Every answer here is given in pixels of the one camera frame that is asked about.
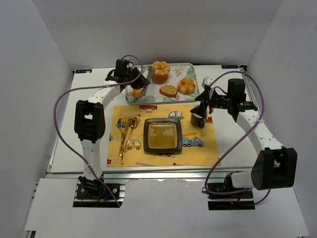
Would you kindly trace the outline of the large round sugared cake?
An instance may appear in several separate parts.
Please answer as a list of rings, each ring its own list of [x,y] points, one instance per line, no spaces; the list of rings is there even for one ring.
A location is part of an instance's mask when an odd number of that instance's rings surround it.
[[[152,74],[151,79],[156,84],[163,84],[168,80],[170,66],[165,61],[155,61],[152,64],[155,72]]]

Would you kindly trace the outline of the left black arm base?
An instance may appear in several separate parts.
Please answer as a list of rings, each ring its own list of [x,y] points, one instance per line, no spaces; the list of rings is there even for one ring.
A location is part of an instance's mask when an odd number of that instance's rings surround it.
[[[119,208],[123,201],[122,185],[107,183],[110,191],[98,180],[78,178],[73,207],[75,208]]]

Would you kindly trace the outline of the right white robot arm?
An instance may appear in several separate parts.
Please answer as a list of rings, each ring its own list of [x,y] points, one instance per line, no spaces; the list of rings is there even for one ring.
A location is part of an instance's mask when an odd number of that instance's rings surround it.
[[[229,79],[227,92],[216,92],[215,82],[206,77],[202,86],[204,91],[195,98],[200,104],[190,111],[191,124],[199,128],[205,126],[204,119],[213,109],[224,109],[245,131],[258,157],[249,172],[235,172],[225,179],[225,187],[216,194],[233,194],[242,189],[257,190],[292,187],[295,180],[297,152],[286,148],[269,131],[263,121],[263,113],[256,105],[246,100],[243,79]]]

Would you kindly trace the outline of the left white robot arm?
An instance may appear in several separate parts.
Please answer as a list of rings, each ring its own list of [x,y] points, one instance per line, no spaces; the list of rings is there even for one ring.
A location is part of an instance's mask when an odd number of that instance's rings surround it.
[[[84,172],[81,181],[95,181],[103,177],[100,163],[100,140],[106,130],[104,110],[126,86],[145,91],[150,85],[150,79],[155,72],[150,66],[147,77],[142,75],[142,69],[132,66],[126,59],[118,59],[115,69],[105,78],[105,83],[92,97],[79,100],[75,107],[74,131],[80,139],[83,148]]]

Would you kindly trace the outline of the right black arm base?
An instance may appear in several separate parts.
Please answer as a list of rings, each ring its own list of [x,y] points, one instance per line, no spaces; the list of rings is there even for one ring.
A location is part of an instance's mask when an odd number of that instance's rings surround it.
[[[208,195],[209,211],[255,210],[252,191],[237,194]]]

